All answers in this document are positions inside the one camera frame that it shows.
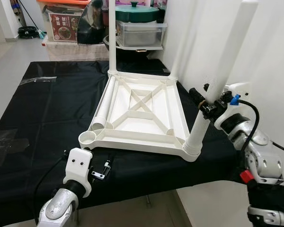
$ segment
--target tiled floor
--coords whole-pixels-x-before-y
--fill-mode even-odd
[[[0,46],[0,118],[31,61],[48,61],[39,39],[18,40],[12,46]],[[183,215],[172,192],[105,204],[80,211],[80,227],[185,227]],[[8,227],[35,227],[26,221]]]

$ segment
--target white plastic pipe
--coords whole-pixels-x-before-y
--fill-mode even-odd
[[[117,73],[115,55],[115,0],[109,0],[109,70],[108,74]]]
[[[230,76],[232,67],[239,54],[240,48],[245,39],[249,25],[256,12],[258,5],[257,0],[243,0],[240,4],[239,11],[232,25],[231,32],[226,41],[222,56],[220,58],[216,75],[206,93],[206,100],[212,104],[217,100],[226,82]],[[201,153],[202,141],[209,125],[209,120],[203,118],[199,111],[190,135],[186,139],[183,149],[197,158]]]
[[[206,0],[196,0],[192,1],[191,6],[188,6],[192,8],[193,11],[189,16],[186,29],[180,38],[179,47],[177,49],[175,60],[169,75],[170,79],[177,80],[179,77],[180,67],[184,60],[184,53],[186,52],[186,48],[191,46],[191,42],[193,42],[193,38],[195,37],[205,4]]]
[[[112,76],[109,80],[105,95],[102,99],[100,108],[97,115],[91,123],[92,130],[103,129],[105,128],[107,122],[107,115],[110,108],[110,103],[112,101],[112,96],[115,88],[115,77]]]

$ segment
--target red component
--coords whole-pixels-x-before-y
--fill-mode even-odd
[[[254,176],[251,174],[249,170],[245,170],[242,173],[240,173],[240,177],[244,181],[244,183],[248,183],[249,181],[254,179]]]

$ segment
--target black table cloth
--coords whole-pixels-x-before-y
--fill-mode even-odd
[[[119,70],[168,75],[159,60],[119,62]],[[23,79],[57,77],[53,82],[19,86],[0,120],[0,226],[33,218],[32,195],[40,177],[65,149],[79,147],[78,135],[89,127],[107,82],[108,61],[32,62]],[[189,130],[197,109],[177,84]],[[210,126],[202,153],[193,163],[177,156],[109,148],[92,150],[92,165],[102,171],[112,160],[103,182],[95,181],[92,193],[80,208],[122,201],[146,194],[228,180],[236,165],[236,152],[226,135]],[[43,181],[36,209],[62,184],[62,161]]]

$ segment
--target blue connector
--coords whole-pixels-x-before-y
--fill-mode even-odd
[[[240,97],[241,97],[240,95],[236,94],[236,96],[232,98],[230,105],[239,105]]]

